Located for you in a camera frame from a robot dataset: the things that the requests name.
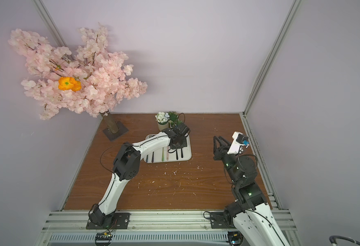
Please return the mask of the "green handled fork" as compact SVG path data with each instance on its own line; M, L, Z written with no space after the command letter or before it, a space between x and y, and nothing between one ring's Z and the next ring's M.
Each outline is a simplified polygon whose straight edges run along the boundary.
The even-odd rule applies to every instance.
M162 162L165 161L165 147L162 148Z

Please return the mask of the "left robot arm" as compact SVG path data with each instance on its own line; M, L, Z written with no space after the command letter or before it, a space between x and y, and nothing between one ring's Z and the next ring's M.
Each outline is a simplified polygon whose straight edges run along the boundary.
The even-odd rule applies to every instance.
M174 129L166 128L146 140L121 145L113 161L112 176L101 201L94 204L88 213L90 223L108 229L114 222L114 213L119 199L130 180L139 172L141 160L162 148L175 149L186 142L190 129L184 123Z

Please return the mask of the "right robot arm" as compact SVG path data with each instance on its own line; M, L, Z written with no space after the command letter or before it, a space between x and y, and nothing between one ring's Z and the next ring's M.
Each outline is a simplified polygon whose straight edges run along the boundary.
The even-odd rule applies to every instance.
M230 178L235 201L223 212L224 223L235 229L229 243L250 246L287 246L288 240L273 217L267 198L256 182L257 157L245 154L248 137L234 132L232 142L221 136L213 138L214 160L221 161Z

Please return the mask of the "green succulent pot plant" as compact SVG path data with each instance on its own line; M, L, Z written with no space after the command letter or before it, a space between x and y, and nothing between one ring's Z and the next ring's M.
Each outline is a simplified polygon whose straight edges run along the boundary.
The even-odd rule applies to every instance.
M169 115L169 126L170 128L176 127L178 124L182 123L182 121L179 119L179 113L175 111L168 112Z

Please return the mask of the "white rectangular tray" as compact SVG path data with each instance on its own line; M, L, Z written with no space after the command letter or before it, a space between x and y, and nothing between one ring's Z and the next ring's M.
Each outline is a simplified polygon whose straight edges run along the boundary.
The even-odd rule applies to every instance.
M169 161L166 160L166 151L167 149L169 149ZM187 147L183 148L183 153L184 153L184 158L181 158L181 149L178 149L178 155L179 155L179 160L176 159L176 153L175 150L170 149L169 146L165 147L165 161L164 163L169 163L169 162L185 162L188 161L192 158L192 151L191 151L191 142L190 142L190 137L187 137ZM149 161L148 164L153 164L151 163L151 157L152 157L152 153L149 154ZM162 163L162 148L154 151L154 163Z

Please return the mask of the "white flower pot plant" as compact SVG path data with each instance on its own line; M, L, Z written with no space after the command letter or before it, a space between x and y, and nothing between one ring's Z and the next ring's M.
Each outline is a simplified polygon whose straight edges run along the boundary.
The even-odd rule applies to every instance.
M155 115L156 122L158 124L158 129L160 131L169 128L169 113L167 112L158 112Z

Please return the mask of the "pink cherry blossom tree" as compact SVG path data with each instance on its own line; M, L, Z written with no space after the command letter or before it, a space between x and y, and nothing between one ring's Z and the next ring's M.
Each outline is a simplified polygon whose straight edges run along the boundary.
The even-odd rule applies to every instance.
M118 134L120 126L110 112L123 100L139 97L147 90L146 82L132 78L133 65L126 64L127 54L107 51L108 30L80 28L83 46L73 55L68 47L52 47L47 38L36 32L15 29L9 44L26 58L29 74L37 81L21 82L25 95L39 101L43 106L40 115L48 120L66 108L92 117L102 116L109 134ZM73 77L81 82L81 90L58 89L61 77Z

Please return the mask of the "orange artificial flower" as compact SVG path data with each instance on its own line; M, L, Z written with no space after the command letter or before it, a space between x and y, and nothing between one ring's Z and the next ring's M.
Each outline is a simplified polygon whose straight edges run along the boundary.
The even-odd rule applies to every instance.
M73 77L61 77L59 79L58 89L62 91L71 90L77 92L81 90L81 82Z

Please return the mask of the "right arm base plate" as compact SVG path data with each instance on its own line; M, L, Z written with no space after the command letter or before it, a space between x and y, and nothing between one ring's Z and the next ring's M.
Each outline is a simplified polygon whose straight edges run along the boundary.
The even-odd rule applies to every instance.
M234 229L233 218L227 211L224 212L203 212L204 219L210 221L212 229Z

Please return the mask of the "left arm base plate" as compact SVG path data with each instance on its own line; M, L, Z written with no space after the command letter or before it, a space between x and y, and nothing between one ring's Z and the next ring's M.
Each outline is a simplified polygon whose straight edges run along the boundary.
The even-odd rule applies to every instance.
M89 214L86 225L87 230L111 230L111 229L127 229L130 222L130 213L114 212L109 215L98 213Z

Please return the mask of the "aluminium rail frame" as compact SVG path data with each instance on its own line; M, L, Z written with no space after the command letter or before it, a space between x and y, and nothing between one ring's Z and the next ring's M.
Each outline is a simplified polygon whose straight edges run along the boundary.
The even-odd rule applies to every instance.
M98 230L86 229L87 210L51 212L36 245L94 245ZM112 229L110 245L170 242L198 245L227 245L228 229L214 229L202 210L129 210L129 217Z

